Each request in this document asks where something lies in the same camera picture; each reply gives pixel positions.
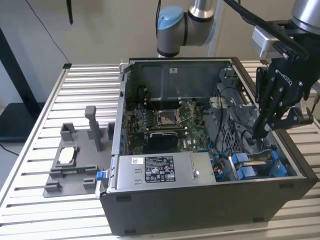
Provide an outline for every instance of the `black cable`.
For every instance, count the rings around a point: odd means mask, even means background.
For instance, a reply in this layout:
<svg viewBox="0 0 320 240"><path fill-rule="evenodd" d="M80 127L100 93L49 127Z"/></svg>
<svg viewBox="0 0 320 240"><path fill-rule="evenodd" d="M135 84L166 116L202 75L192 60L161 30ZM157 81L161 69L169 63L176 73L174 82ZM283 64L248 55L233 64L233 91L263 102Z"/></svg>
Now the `black cable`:
<svg viewBox="0 0 320 240"><path fill-rule="evenodd" d="M264 21L262 18L248 11L247 9L239 5L234 0L224 0L224 2L228 4L237 13L239 13L241 16L243 16L245 19L252 22L252 24L257 25L258 27L267 31L269 34L271 34L275 38L279 39L280 42L282 42L287 47L295 51L298 55L300 55L303 58L303 60L306 61L309 58L309 54L303 46L301 46L296 41L291 39L288 35L286 35L281 30L274 27L272 24Z"/></svg>
<svg viewBox="0 0 320 240"><path fill-rule="evenodd" d="M30 5L30 3L28 2L28 0L25 0L25 2L29 5L30 9L32 10L32 12L34 13L34 15L36 16L36 18L39 20L39 22L42 24L42 26L44 27L44 29L46 30L46 32L48 33L49 37L51 38L52 42L54 43L54 45L59 49L59 51L62 53L62 55L65 57L65 59L67 60L68 63L70 63L69 59L66 57L66 55L64 54L64 52L61 50L61 48L58 46L58 44L56 44L54 38L51 36L50 32L48 31L48 29L46 28L46 26L44 25L44 23L41 21L41 19L38 17L38 15L36 14L35 10L32 8L32 6Z"/></svg>
<svg viewBox="0 0 320 240"><path fill-rule="evenodd" d="M159 21L159 13L161 9L161 0L158 0L158 6L155 12L155 35L158 37L158 21Z"/></svg>
<svg viewBox="0 0 320 240"><path fill-rule="evenodd" d="M222 123L223 123L223 120L224 120L224 108L222 106L222 101L221 101L221 94L223 93L224 90L226 89L236 89L235 87L233 86L226 86L224 87L220 93L219 93L219 96L217 96L218 98L220 98L220 110L221 110L221 114L220 114L220 122L219 122L219 129L218 129L218 133L217 135L215 136L215 140L214 140L214 143L213 143L213 149L215 149L217 152L218 149L217 149L217 143L218 143L218 138L220 136L220 133L221 133L221 130L222 130Z"/></svg>
<svg viewBox="0 0 320 240"><path fill-rule="evenodd" d="M222 123L224 120L224 108L222 106L221 97L220 97L220 111L221 111L221 113L220 113L219 129L218 129L218 133L216 134L215 139L214 139L214 143L213 143L213 149L215 149L217 152L219 152L217 149L218 138L220 136L220 133L222 130Z"/></svg>
<svg viewBox="0 0 320 240"><path fill-rule="evenodd" d="M16 156L19 156L18 153L15 153L14 151L10 151L10 150L6 149L1 143L0 143L0 147L2 147L3 150L7 151L8 153L11 153L11 154L14 154L14 155L16 155Z"/></svg>
<svg viewBox="0 0 320 240"><path fill-rule="evenodd" d="M313 106L312 106L312 110L311 110L311 113L312 113L312 114L314 114L314 111L315 111L316 106L317 106L317 104L314 103Z"/></svg>

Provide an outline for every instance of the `aluminum extrusion table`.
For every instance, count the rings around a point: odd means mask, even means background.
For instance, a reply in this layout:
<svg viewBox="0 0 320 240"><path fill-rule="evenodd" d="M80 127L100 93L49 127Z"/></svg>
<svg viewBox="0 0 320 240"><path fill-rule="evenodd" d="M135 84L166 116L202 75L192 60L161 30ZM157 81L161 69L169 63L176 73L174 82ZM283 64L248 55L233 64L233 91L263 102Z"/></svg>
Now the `aluminum extrusion table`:
<svg viewBox="0 0 320 240"><path fill-rule="evenodd" d="M259 61L242 62L255 80ZM64 69L50 94L0 193L1 240L114 240L100 201L94 194L44 198L48 172L59 142L62 123L89 128L85 107L97 107L101 127L114 122L119 95L118 65L73 65ZM320 125L290 129L314 172L320 178ZM320 182L301 200L288 202L268 223L233 225L169 232L130 239L254 240L320 239Z"/></svg>

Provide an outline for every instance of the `robotic arm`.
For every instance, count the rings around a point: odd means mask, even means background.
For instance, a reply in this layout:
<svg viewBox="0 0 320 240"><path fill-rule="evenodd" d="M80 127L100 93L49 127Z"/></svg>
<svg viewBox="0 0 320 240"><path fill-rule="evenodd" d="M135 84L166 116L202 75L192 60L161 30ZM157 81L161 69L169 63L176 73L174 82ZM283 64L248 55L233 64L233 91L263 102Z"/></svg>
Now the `robotic arm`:
<svg viewBox="0 0 320 240"><path fill-rule="evenodd" d="M292 20L271 22L234 0L224 2L255 26L254 48L261 58L271 58L269 67L259 67L256 73L259 116L252 138L264 138L270 130L311 124L313 116L305 100L320 79L320 0L296 0ZM165 8L157 22L157 51L163 57L174 57L180 46L210 42L214 32L211 0L194 0L187 13L179 7Z"/></svg>

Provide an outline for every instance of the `motherboard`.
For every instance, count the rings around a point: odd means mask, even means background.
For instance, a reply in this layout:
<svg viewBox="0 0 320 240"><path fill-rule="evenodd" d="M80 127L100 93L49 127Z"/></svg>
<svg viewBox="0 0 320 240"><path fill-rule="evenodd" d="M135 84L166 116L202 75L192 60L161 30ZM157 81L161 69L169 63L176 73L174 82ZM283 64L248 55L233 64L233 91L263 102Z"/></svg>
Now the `motherboard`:
<svg viewBox="0 0 320 240"><path fill-rule="evenodd" d="M138 103L126 113L126 129L130 155L211 149L197 101Z"/></svg>

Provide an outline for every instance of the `power supply label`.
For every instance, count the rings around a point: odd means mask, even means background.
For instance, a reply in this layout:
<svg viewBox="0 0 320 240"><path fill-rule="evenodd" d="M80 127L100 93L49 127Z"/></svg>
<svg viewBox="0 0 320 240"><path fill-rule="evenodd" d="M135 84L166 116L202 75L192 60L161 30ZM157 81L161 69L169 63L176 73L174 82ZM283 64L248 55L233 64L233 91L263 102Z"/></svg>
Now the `power supply label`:
<svg viewBox="0 0 320 240"><path fill-rule="evenodd" d="M176 172L173 156L149 156L144 158L147 183L175 182Z"/></svg>

